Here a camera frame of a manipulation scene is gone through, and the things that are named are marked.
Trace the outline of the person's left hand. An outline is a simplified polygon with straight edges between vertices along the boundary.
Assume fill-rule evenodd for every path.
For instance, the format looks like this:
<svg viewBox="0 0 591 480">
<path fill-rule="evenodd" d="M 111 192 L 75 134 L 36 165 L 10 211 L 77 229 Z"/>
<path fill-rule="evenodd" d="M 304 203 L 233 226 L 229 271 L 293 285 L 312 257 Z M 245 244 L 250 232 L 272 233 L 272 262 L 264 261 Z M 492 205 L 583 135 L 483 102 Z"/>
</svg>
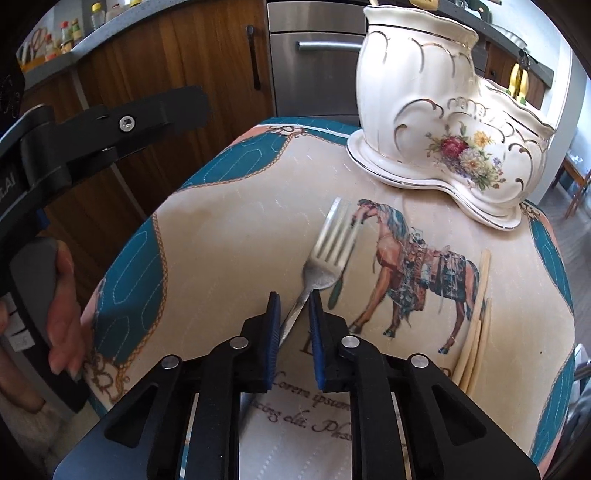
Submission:
<svg viewBox="0 0 591 480">
<path fill-rule="evenodd" d="M 47 317 L 51 344 L 48 362 L 54 374 L 67 371 L 75 378 L 90 350 L 92 335 L 81 321 L 72 255 L 60 240 L 57 241 L 55 267 L 56 289 Z M 14 406 L 32 414 L 40 412 L 45 404 L 4 350 L 1 350 L 1 394 Z"/>
</svg>

